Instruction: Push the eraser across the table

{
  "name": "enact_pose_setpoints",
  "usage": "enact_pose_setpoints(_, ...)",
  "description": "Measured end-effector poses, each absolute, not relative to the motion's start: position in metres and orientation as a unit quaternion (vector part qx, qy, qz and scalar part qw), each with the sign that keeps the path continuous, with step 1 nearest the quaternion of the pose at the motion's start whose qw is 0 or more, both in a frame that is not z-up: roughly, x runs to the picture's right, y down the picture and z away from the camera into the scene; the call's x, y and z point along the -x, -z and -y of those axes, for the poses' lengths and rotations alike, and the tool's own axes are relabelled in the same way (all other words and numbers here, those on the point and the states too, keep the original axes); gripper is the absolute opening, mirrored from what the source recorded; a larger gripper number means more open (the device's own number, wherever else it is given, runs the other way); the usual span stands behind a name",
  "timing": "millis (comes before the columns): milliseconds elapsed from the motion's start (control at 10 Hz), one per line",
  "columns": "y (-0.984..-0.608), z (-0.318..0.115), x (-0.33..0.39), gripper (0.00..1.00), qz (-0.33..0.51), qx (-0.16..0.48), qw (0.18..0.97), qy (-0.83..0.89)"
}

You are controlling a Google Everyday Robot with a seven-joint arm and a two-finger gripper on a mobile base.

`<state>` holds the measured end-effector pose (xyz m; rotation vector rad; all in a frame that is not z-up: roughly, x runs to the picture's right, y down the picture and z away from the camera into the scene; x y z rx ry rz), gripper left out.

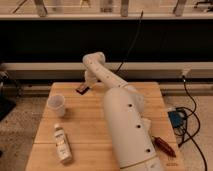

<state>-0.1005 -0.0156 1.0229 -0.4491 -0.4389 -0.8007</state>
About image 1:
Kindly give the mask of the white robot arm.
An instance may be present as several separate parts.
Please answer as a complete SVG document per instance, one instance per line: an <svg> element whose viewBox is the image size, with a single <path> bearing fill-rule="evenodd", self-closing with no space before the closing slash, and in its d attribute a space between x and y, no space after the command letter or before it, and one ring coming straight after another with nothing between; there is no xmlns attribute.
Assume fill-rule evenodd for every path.
<svg viewBox="0 0 213 171"><path fill-rule="evenodd" d="M143 95L104 63L102 52L83 57L86 84L92 87L100 80L108 87L103 111L120 171L165 171L141 117Z"/></svg>

